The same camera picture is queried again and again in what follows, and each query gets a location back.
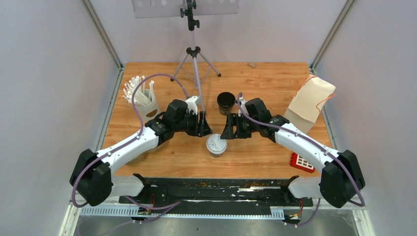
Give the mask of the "black paper cup stack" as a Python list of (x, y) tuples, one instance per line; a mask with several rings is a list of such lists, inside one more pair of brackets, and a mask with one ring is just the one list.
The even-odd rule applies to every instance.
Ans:
[(231, 112), (236, 102), (235, 96), (230, 92), (222, 92), (217, 96), (217, 104), (219, 112), (222, 115), (227, 115)]

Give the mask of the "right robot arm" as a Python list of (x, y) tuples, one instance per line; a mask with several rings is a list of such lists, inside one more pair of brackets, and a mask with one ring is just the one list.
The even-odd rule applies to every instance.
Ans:
[(360, 192), (365, 187), (365, 181), (352, 151), (339, 151), (321, 144), (287, 118), (272, 116), (260, 98), (246, 101), (239, 94), (236, 104), (239, 112), (227, 115), (221, 139), (247, 139), (258, 132), (262, 137), (298, 154), (321, 174), (311, 180), (294, 177), (281, 191), (283, 203), (291, 206), (301, 198), (323, 198), (336, 208), (346, 203), (365, 206)]

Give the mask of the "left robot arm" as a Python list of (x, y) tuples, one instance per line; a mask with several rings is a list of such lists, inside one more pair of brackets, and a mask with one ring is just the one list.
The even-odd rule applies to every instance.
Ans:
[(141, 154), (166, 143), (177, 132), (185, 132), (194, 137), (212, 134), (206, 113), (198, 110), (200, 103), (201, 98), (198, 96), (184, 101), (175, 99), (165, 112), (149, 120), (128, 138), (96, 152), (90, 149), (82, 151), (69, 180), (73, 187), (73, 205), (83, 207), (76, 203), (76, 193), (92, 207), (109, 197), (129, 196), (139, 203), (147, 202), (151, 191), (141, 175), (117, 177), (115, 172)]

